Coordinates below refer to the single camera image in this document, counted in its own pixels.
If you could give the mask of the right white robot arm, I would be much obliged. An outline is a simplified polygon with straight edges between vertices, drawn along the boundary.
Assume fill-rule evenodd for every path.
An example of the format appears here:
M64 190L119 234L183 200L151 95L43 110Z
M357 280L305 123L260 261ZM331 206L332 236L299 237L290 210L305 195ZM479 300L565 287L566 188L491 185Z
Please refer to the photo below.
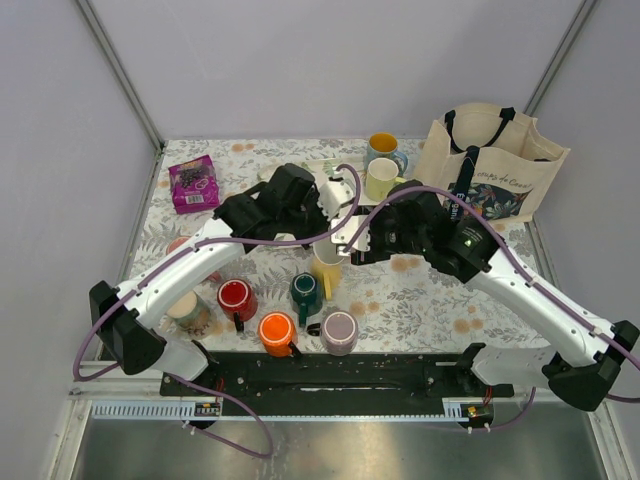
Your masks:
M547 388L566 404L592 412L610 395L623 362L637 364L638 328L588 312L522 261L481 215L465 210L452 219L441 205L445 191L409 181L393 188L366 215L350 218L338 234L355 264L394 254L422 256L432 268L501 302L546 341L544 348L470 345L459 357L455 383L475 396L488 386Z

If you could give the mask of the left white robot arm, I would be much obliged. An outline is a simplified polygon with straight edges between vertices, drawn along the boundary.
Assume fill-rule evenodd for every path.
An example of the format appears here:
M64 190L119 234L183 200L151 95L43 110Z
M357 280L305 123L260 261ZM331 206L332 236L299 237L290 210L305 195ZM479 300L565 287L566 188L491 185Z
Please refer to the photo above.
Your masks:
M341 181L317 185L304 168L287 163L269 180L227 198L185 243L145 272L89 291L91 333L98 336L127 375L148 369L174 373L196 395L216 386L217 372L192 342L168 340L157 332L170 307L211 273L262 245L309 245L326 237L331 221L352 189Z

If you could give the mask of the blue floral mug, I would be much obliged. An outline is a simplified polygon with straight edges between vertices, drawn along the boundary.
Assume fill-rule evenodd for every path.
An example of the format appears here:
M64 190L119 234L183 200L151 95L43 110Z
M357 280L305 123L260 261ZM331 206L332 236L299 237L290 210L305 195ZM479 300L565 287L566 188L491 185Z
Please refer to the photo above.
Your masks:
M364 168L368 169L369 164L377 158L394 161L398 166L400 176L403 176L407 171L408 157L399 150L396 137L388 132L378 132L369 138L364 157Z

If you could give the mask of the light green mug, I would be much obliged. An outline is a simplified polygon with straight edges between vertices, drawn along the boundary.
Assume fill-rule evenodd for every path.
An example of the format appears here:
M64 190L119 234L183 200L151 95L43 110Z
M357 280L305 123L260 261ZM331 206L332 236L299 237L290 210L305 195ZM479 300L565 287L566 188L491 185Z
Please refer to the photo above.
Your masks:
M376 158L367 167L365 194L370 200L381 202L394 187L404 182L405 179L400 176L399 167L393 160Z

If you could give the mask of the pink faceted mug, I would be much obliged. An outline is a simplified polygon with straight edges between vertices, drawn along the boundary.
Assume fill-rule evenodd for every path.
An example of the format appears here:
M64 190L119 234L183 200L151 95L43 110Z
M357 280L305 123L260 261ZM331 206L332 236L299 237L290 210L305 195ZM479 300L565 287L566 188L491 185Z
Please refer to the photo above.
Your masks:
M334 266L348 262L348 257L338 251L338 246L333 244L329 237L314 242L312 250L314 264Z

